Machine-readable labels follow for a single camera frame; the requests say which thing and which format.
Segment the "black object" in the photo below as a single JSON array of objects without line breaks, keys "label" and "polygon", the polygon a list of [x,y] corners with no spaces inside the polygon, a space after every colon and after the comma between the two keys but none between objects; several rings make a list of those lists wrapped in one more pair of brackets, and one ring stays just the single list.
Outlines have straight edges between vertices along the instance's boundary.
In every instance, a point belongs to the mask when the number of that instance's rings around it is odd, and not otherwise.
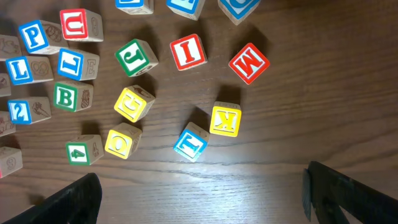
[{"label": "black object", "polygon": [[398,223],[398,201],[319,162],[303,173],[302,202],[311,220],[311,203],[319,224],[349,223],[340,207],[362,223]]},{"label": "black object", "polygon": [[100,180],[87,174],[3,224],[95,224],[101,199]]}]

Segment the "tabletop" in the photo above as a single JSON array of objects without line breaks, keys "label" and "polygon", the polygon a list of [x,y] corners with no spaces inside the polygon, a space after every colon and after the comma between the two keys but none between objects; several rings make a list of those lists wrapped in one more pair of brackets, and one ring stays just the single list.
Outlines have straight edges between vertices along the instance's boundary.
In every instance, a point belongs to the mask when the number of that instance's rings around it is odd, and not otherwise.
[{"label": "tabletop", "polygon": [[[0,180],[0,222],[88,172],[99,176],[98,223],[308,223],[301,206],[302,171],[319,161],[398,198],[398,1],[266,0],[234,25],[207,0],[200,19],[155,12],[130,16],[112,0],[4,0],[0,33],[42,19],[60,23],[62,9],[102,15],[104,42],[69,42],[100,56],[93,106],[71,113],[52,105],[52,118],[0,138],[22,150],[23,169]],[[169,44],[198,34],[208,63],[178,71]],[[132,39],[149,43],[159,65],[129,78],[114,54]],[[251,85],[228,67],[247,43],[270,67]],[[58,54],[49,56],[54,81]],[[6,72],[1,64],[0,72]],[[47,96],[54,81],[12,86],[7,100]],[[122,89],[138,84],[156,96],[138,150],[127,160],[105,153],[92,166],[70,166],[65,143],[126,122],[115,112]],[[239,103],[239,135],[211,135],[195,162],[173,150],[192,121],[208,129],[216,100]]]}]

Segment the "blue block face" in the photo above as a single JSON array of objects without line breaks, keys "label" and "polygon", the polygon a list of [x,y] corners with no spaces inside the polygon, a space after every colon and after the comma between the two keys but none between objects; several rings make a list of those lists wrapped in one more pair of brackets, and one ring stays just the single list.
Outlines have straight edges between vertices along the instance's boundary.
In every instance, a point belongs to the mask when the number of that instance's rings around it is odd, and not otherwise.
[{"label": "blue block face", "polygon": [[81,80],[84,55],[68,49],[61,49],[58,58],[58,74],[73,80]]},{"label": "blue block face", "polygon": [[22,85],[33,82],[32,72],[25,56],[7,59],[6,65],[12,84]]},{"label": "blue block face", "polygon": [[166,5],[188,14],[194,14],[199,0],[167,0]]},{"label": "blue block face", "polygon": [[191,162],[195,162],[206,147],[207,142],[204,139],[186,129],[175,143],[174,150]]},{"label": "blue block face", "polygon": [[220,0],[236,18],[244,17],[260,0]]},{"label": "blue block face", "polygon": [[142,7],[144,6],[145,0],[116,0],[117,8],[132,8],[132,7]]},{"label": "blue block face", "polygon": [[29,53],[44,49],[49,46],[47,37],[40,21],[33,21],[19,27],[22,40]]},{"label": "blue block face", "polygon": [[9,100],[8,110],[13,124],[31,124],[29,104],[24,100]]}]

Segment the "alphabet block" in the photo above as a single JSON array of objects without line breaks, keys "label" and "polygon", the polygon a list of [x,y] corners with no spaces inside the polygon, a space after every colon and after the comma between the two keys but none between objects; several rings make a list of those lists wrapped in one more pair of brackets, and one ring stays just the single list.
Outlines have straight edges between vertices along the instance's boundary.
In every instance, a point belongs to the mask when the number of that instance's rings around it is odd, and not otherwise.
[{"label": "alphabet block", "polygon": [[115,56],[128,77],[142,75],[159,64],[155,53],[143,40],[130,41],[119,49]]},{"label": "alphabet block", "polygon": [[73,41],[102,42],[102,17],[87,9],[60,11],[63,38]]},{"label": "alphabet block", "polygon": [[260,4],[260,0],[218,0],[221,10],[235,24],[239,25]]},{"label": "alphabet block", "polygon": [[209,137],[207,131],[189,122],[175,143],[174,150],[191,162],[195,162],[207,147]]},{"label": "alphabet block", "polygon": [[77,112],[91,107],[94,87],[90,84],[63,81],[56,82],[54,88],[54,106],[59,109]]},{"label": "alphabet block", "polygon": [[207,63],[200,37],[196,34],[173,41],[170,48],[179,71]]},{"label": "alphabet block", "polygon": [[22,152],[20,149],[0,147],[0,178],[22,168]]},{"label": "alphabet block", "polygon": [[268,59],[252,43],[248,43],[230,62],[229,66],[248,85],[270,65]]},{"label": "alphabet block", "polygon": [[122,159],[127,159],[137,150],[141,134],[140,129],[121,123],[109,131],[105,151]]},{"label": "alphabet block", "polygon": [[176,14],[193,19],[199,19],[205,0],[167,0],[166,5]]},{"label": "alphabet block", "polygon": [[216,101],[211,115],[210,133],[236,137],[241,124],[241,107],[234,103]]},{"label": "alphabet block", "polygon": [[0,111],[0,137],[12,134],[15,131],[16,127],[11,122],[10,114],[7,111]]},{"label": "alphabet block", "polygon": [[104,156],[101,136],[87,134],[67,142],[69,164],[74,166],[90,166]]},{"label": "alphabet block", "polygon": [[37,20],[20,26],[19,32],[30,54],[50,55],[68,48],[60,24]]},{"label": "alphabet block", "polygon": [[22,56],[18,37],[0,35],[0,61]]},{"label": "alphabet block", "polygon": [[58,58],[58,74],[77,81],[97,77],[100,56],[82,50],[61,49]]},{"label": "alphabet block", "polygon": [[154,0],[116,0],[116,7],[130,15],[154,13]]},{"label": "alphabet block", "polygon": [[54,80],[47,57],[21,56],[6,60],[12,84],[24,85]]},{"label": "alphabet block", "polygon": [[14,124],[33,124],[51,118],[48,97],[29,97],[8,101],[11,122]]},{"label": "alphabet block", "polygon": [[6,73],[0,73],[0,97],[2,96],[11,96],[11,83]]},{"label": "alphabet block", "polygon": [[125,118],[135,123],[143,118],[155,103],[155,97],[139,85],[124,88],[114,109]]}]

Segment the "red block face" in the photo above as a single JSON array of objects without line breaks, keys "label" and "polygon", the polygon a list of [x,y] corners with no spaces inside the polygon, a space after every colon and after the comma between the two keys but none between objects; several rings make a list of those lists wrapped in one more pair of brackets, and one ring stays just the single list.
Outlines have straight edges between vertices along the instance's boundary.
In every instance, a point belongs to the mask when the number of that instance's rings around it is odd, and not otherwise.
[{"label": "red block face", "polygon": [[268,59],[252,44],[247,44],[229,66],[246,84],[252,83],[270,65]]},{"label": "red block face", "polygon": [[199,36],[196,34],[173,41],[170,44],[170,48],[172,49],[177,68],[180,71],[206,63],[205,53]]},{"label": "red block face", "polygon": [[61,10],[60,17],[65,40],[85,39],[88,37],[86,11],[84,9]]}]

